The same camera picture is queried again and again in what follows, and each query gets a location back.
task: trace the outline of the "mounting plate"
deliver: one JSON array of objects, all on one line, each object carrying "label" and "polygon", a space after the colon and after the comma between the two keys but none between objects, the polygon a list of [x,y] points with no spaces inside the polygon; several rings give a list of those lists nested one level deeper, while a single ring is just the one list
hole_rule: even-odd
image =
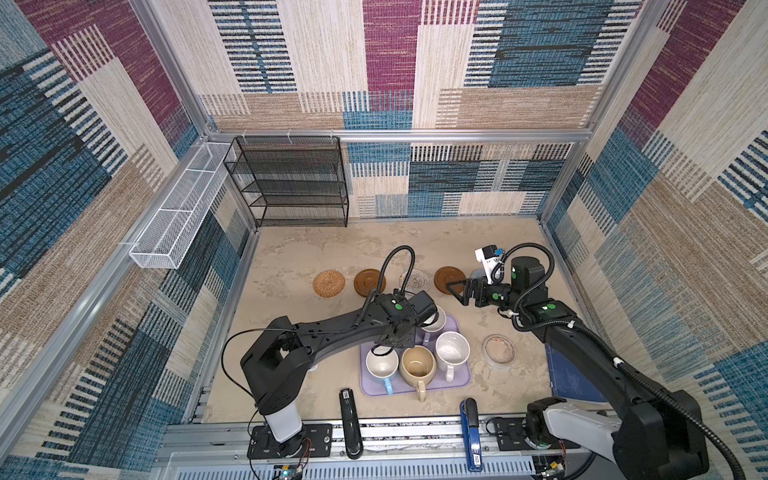
[{"label": "mounting plate", "polygon": [[[272,436],[272,431],[266,426],[254,428],[260,431],[253,435],[253,442],[248,445],[248,458],[251,460],[281,458],[280,444]],[[305,424],[304,430],[306,437],[312,442],[310,458],[330,457],[333,425],[330,423]],[[298,458],[302,453],[304,449],[300,449],[299,453],[291,458]]]},{"label": "mounting plate", "polygon": [[[498,443],[498,449],[502,452],[510,452],[513,450],[535,450],[528,442],[525,441],[525,426],[523,422],[524,418],[511,418],[504,419],[501,417],[495,417],[491,420],[493,425],[493,432],[501,432],[501,435],[496,436],[496,443]],[[581,446],[578,443],[573,443],[570,440],[565,441],[566,449],[578,449]],[[553,445],[553,449],[560,448],[559,445]]]}]

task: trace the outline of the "blue cutting mat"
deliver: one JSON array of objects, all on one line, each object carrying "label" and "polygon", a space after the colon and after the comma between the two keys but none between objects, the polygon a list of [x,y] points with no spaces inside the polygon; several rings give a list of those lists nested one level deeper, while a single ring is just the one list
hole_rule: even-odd
[{"label": "blue cutting mat", "polygon": [[552,395],[584,402],[606,403],[605,397],[557,350],[545,345]]}]

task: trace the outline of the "blue stapler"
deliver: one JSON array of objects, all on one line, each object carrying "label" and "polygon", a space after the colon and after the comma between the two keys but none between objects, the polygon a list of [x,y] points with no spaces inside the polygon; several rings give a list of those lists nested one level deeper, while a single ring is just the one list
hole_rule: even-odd
[{"label": "blue stapler", "polygon": [[464,450],[467,453],[467,469],[470,472],[482,472],[478,404],[475,399],[469,398],[462,402],[458,410],[462,416],[462,436]]}]

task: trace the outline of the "beige table surface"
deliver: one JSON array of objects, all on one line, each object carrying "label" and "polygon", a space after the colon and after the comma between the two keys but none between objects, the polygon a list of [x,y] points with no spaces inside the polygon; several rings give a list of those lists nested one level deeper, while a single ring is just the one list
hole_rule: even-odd
[{"label": "beige table surface", "polygon": [[[360,308],[363,298],[354,290],[355,275],[365,268],[381,268],[386,255],[398,245],[413,247],[415,268],[430,276],[447,265],[469,275],[480,267],[475,249],[491,243],[508,249],[532,241],[545,244],[537,221],[514,217],[350,223],[347,228],[267,227],[261,231],[230,335],[266,326],[282,315],[288,315],[293,323],[314,322]],[[547,265],[546,256],[538,250],[524,249],[521,255],[538,257]],[[388,292],[399,282],[408,261],[407,252],[401,252],[390,262],[386,271]],[[346,285],[339,295],[321,298],[314,293],[312,281],[328,269],[343,273]],[[550,296],[578,311],[559,270],[548,286]],[[532,333],[516,332],[495,307],[462,306],[434,284],[427,293],[456,317],[469,340],[472,381],[464,387],[428,392],[424,403],[415,393],[368,397],[360,389],[359,347],[354,347],[324,359],[315,372],[307,373],[297,399],[303,419],[338,419],[339,390],[345,387],[355,392],[360,418],[454,415],[459,402],[468,396],[477,400],[481,413],[524,412],[531,400],[551,394],[545,349]],[[517,358],[509,372],[493,370],[482,357],[482,341],[492,333],[501,333],[515,344]],[[248,333],[232,340],[224,356],[227,371],[243,384],[239,361],[257,336]],[[252,414],[253,400],[232,384],[219,366],[204,421],[246,422]]]}]

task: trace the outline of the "red wire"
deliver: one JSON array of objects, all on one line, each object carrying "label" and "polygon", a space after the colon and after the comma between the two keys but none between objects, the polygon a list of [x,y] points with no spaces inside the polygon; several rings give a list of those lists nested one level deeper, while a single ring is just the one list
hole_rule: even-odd
[{"label": "red wire", "polygon": [[299,466],[301,466],[302,460],[304,460],[304,457],[306,457],[306,463],[304,464],[304,468],[306,468],[307,465],[310,464],[310,450],[312,449],[312,440],[307,438],[306,439],[306,450],[304,451],[304,454],[301,455],[301,458],[299,459]]},{"label": "red wire", "polygon": [[565,442],[561,440],[560,446],[563,448],[563,469],[565,470]]}]

